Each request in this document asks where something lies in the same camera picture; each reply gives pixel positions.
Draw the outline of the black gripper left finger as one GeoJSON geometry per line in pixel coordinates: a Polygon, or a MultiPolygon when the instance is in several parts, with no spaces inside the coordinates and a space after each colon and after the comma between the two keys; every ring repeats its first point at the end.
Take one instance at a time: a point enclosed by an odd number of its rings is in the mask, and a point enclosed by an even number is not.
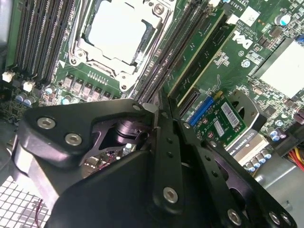
{"type": "Polygon", "coordinates": [[[151,150],[154,129],[173,121],[168,98],[30,109],[19,124],[13,163],[53,209],[76,183],[132,152],[151,150]]]}

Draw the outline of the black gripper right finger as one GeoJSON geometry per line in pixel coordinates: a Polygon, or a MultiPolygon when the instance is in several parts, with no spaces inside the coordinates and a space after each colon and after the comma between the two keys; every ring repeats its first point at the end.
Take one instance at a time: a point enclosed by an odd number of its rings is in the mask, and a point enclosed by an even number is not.
{"type": "Polygon", "coordinates": [[[195,178],[205,228],[295,228],[292,216],[222,146],[200,142],[180,120],[175,99],[171,114],[181,142],[182,160],[195,178]]]}

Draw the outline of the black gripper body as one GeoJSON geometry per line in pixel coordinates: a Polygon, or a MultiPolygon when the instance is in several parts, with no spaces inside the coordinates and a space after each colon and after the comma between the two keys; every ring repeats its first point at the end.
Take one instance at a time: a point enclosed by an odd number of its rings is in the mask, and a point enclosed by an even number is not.
{"type": "Polygon", "coordinates": [[[46,227],[201,228],[195,178],[174,123],[154,129],[151,150],[132,152],[68,188],[46,227]]]}

